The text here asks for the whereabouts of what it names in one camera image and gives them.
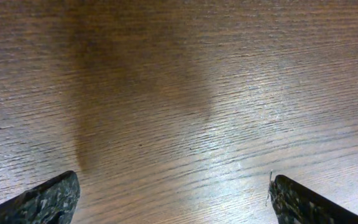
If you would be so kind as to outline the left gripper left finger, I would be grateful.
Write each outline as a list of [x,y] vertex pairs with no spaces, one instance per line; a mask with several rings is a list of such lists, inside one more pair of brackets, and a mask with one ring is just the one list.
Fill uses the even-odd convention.
[[0,204],[0,224],[70,224],[79,198],[77,174],[69,170]]

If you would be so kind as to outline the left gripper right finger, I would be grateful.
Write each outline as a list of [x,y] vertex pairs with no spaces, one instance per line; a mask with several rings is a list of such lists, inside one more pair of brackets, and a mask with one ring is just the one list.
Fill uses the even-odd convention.
[[358,215],[285,175],[270,179],[268,194],[279,224],[358,224]]

